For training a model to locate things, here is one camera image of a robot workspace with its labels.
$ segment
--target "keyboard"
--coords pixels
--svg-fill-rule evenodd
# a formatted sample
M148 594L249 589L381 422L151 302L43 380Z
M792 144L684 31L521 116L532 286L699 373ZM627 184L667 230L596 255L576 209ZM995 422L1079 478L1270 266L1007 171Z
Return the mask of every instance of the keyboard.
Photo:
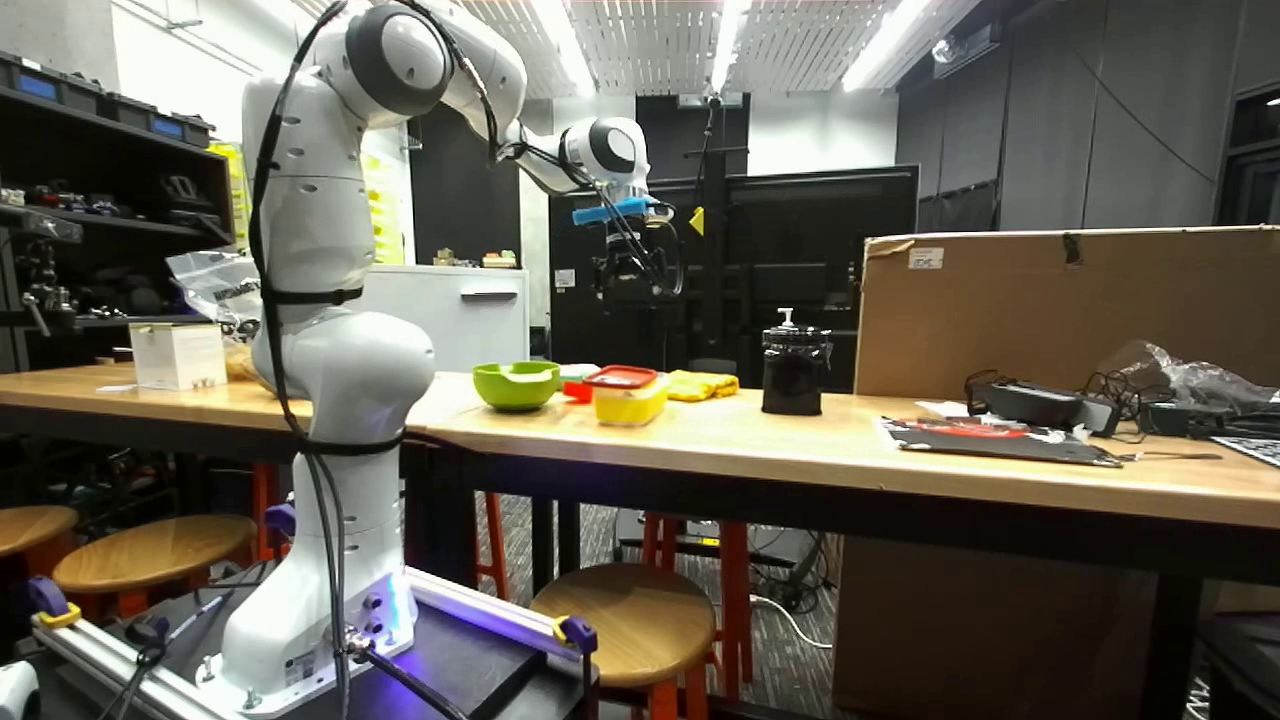
M1220 448L1280 467L1280 436L1213 436Z

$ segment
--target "green bowl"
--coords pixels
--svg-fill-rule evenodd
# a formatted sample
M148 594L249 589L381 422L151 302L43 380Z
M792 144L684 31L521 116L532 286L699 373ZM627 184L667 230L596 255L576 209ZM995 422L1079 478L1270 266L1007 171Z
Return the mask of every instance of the green bowl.
M518 364L478 364L474 383L498 414L535 414L559 387L559 364L553 362L518 362Z

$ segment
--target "stool seat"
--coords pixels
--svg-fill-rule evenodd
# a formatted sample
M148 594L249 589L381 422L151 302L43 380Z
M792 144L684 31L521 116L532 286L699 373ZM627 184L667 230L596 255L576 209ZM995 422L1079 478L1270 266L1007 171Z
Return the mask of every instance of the stool seat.
M77 513L63 510L63 506L0 510L0 560L5 557L24 557L38 546L67 537L73 530L77 530Z
M249 516L151 519L67 552L52 570L52 579L63 594L87 598L151 589L235 557L249 546L249 537Z
M580 616L596 629L600 686L653 688L684 669L699 669L717 616L709 598L684 575L645 566L600 566L568 571L532 598L544 616Z

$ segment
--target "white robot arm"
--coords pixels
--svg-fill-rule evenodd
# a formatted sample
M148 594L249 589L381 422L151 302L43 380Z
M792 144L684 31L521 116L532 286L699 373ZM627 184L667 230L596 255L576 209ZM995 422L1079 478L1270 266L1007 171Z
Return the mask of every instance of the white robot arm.
M608 209L642 201L645 215L645 134L631 121L586 121L541 139L521 126L526 90L514 45L463 10L374 0L335 15L291 77L246 91L263 280L255 373L280 397L313 402L313 425L295 428L291 552L195 674L221 704L280 718L333 688L343 675L333 632L385 656L414 644L398 439L434 383L434 339L349 306L374 261L366 128L450 104L487 139L494 162L521 166L549 191L589 189Z

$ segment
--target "plastic bag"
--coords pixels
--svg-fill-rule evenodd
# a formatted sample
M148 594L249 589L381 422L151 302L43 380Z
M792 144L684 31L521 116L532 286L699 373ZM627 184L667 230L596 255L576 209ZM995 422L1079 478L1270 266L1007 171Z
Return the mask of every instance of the plastic bag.
M1178 362L1154 339L1123 343L1102 364L1113 391L1148 404L1197 404L1229 414L1280 414L1280 387L1254 383L1208 362Z
M259 278L252 255L233 248L200 248L164 261L186 289L192 311L226 323L233 336L252 336L263 320Z

